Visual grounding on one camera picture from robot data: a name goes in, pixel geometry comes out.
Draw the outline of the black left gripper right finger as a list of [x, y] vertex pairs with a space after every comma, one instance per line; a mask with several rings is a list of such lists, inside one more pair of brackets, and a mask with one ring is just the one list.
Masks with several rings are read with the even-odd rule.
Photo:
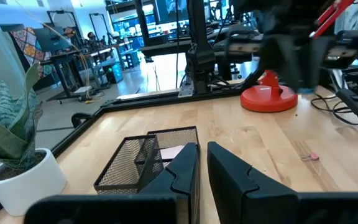
[[358, 224], [358, 192], [297, 192], [216, 142], [207, 163], [221, 224]]

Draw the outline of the person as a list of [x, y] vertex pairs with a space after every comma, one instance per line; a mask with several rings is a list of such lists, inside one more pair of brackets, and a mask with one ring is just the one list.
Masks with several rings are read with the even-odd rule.
[[93, 32], [89, 32], [87, 34], [88, 40], [87, 40], [87, 46], [91, 49], [91, 50], [96, 50], [99, 48], [99, 42], [95, 36], [95, 34]]

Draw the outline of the colourful patterned quilt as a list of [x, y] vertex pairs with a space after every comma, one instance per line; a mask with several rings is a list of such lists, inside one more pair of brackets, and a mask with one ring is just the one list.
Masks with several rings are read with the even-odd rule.
[[42, 50], [33, 28], [25, 27], [21, 30], [10, 31], [9, 34], [15, 43], [16, 52], [25, 71], [34, 63], [50, 58], [51, 53]]

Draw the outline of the black table clamp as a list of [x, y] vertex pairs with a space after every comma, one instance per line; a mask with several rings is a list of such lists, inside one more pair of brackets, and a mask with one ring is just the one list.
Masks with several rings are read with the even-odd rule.
[[71, 116], [71, 123], [74, 128], [78, 128], [83, 123], [87, 123], [92, 117], [93, 115], [89, 113], [75, 113]]

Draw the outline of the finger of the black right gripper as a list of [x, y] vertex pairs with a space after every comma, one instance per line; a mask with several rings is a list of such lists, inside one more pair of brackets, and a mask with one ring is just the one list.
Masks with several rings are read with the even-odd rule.
[[314, 89], [319, 81], [320, 67], [327, 54], [330, 40], [310, 40], [301, 48], [301, 87]]
[[264, 43], [261, 48], [261, 69], [276, 73], [290, 88], [297, 89], [290, 57], [284, 55], [277, 43]]

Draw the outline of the red desk lamp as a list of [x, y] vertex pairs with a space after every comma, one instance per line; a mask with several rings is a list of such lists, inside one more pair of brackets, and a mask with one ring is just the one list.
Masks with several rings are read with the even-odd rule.
[[298, 104], [297, 90], [301, 88], [300, 58], [293, 50], [318, 37], [333, 36], [327, 30], [354, 0], [274, 0], [273, 3], [250, 1], [247, 6], [263, 12], [263, 43], [277, 43], [285, 56], [290, 57], [297, 89], [290, 88], [271, 70], [261, 69], [250, 87], [241, 94], [241, 106], [247, 110], [276, 113]]

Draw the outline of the snake plant in white pot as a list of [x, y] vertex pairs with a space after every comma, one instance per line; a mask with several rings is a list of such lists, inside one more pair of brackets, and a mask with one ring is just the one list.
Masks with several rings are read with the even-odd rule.
[[62, 193], [67, 179], [52, 151], [35, 146], [42, 102], [33, 86], [39, 63], [25, 73], [22, 96], [15, 100], [0, 83], [0, 204], [11, 216], [23, 216], [35, 202]]

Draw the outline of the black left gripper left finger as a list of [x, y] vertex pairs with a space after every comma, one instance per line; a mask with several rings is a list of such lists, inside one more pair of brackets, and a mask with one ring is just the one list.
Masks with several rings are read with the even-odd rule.
[[24, 224], [200, 224], [199, 191], [200, 149], [188, 143], [137, 194], [47, 197]]

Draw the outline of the black mesh desk organizer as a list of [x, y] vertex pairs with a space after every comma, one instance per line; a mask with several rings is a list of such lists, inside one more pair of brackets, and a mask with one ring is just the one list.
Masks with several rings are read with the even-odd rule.
[[168, 147], [199, 146], [196, 126], [149, 131], [125, 137], [94, 183], [97, 194], [136, 194], [174, 159], [162, 159]]

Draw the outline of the black desk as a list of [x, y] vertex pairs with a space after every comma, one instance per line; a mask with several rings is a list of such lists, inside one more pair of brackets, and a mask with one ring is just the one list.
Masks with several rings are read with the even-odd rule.
[[[123, 70], [123, 52], [120, 47], [129, 45], [130, 42], [123, 44], [113, 44], [108, 47], [98, 48], [94, 51], [80, 55], [78, 52], [68, 52], [51, 56], [48, 60], [41, 62], [41, 65], [51, 65], [55, 69], [63, 91], [58, 93], [48, 101], [78, 99], [86, 101], [91, 98], [91, 93], [98, 90], [105, 90], [112, 85], [106, 78], [104, 68], [108, 65], [119, 62]], [[67, 65], [74, 79], [75, 89], [71, 91], [67, 85], [67, 80], [63, 76], [62, 66]]]

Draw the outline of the pink binder clip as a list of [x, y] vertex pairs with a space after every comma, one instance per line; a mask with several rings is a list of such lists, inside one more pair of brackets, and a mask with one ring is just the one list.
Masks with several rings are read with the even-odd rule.
[[307, 156], [301, 157], [302, 161], [318, 161], [319, 160], [319, 156], [316, 153], [310, 153]]

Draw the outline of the computer with blue light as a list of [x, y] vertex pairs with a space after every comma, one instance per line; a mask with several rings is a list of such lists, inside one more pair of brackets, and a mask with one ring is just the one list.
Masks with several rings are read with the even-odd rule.
[[122, 70], [119, 62], [114, 62], [104, 68], [106, 78], [112, 84], [119, 83], [122, 79]]

